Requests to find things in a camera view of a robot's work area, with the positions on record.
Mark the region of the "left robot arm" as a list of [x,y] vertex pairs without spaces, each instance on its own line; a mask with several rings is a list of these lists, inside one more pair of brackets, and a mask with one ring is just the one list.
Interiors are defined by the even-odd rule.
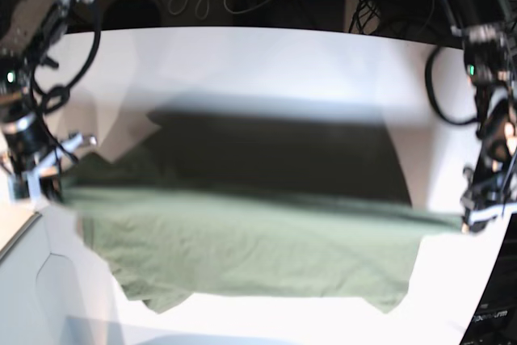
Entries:
[[442,0],[451,33],[459,38],[464,71],[474,89],[476,113],[465,120],[446,116],[438,105],[432,68],[441,47],[427,58],[427,97],[435,114],[455,125],[476,125],[481,149],[475,167],[466,166],[468,186],[460,202],[463,228],[476,233],[491,221],[516,212],[516,65],[506,29],[511,20],[508,0]]

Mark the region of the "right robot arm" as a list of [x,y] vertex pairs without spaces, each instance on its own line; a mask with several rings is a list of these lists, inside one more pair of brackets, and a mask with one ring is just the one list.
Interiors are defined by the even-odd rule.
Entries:
[[[102,19],[94,1],[20,0],[1,36],[1,134],[7,146],[1,155],[1,168],[14,200],[42,196],[46,183],[60,174],[61,159],[76,162],[75,150],[96,142],[95,137],[81,133],[59,141],[44,121],[69,102],[71,90],[97,55]],[[68,14],[77,3],[88,5],[92,12],[94,38],[88,56],[69,82],[41,90],[36,70],[58,67],[48,51],[65,34]]]

